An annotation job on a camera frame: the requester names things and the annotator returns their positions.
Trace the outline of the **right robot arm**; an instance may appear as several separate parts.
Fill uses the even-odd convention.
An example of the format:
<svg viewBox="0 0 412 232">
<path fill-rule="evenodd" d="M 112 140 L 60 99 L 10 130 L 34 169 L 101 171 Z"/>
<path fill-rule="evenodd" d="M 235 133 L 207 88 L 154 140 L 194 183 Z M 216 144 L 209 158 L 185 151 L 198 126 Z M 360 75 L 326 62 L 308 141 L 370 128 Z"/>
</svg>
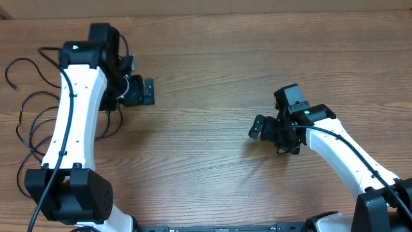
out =
<svg viewBox="0 0 412 232">
<path fill-rule="evenodd" d="M 302 145 L 318 153 L 356 201 L 352 216 L 329 211 L 305 222 L 279 222 L 276 231 L 411 231 L 411 179 L 401 179 L 374 160 L 326 105 L 311 106 L 298 84 L 274 92 L 277 117 L 258 115 L 254 140 L 274 144 L 277 154 L 297 155 Z"/>
</svg>

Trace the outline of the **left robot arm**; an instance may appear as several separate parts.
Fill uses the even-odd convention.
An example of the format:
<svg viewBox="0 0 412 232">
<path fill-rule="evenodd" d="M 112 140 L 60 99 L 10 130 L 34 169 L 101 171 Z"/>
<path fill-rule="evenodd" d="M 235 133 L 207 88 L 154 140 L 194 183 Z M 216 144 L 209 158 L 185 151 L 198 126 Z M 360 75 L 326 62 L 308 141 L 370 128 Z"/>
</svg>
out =
<svg viewBox="0 0 412 232">
<path fill-rule="evenodd" d="M 108 23 L 93 23 L 85 41 L 68 41 L 54 62 L 61 96 L 49 148 L 41 167 L 27 170 L 25 188 L 37 216 L 75 231 L 139 231 L 134 217 L 113 202 L 111 183 L 95 171 L 94 143 L 100 111 L 153 105 L 154 81 L 134 73 L 134 56 L 120 55 L 124 36 Z"/>
</svg>

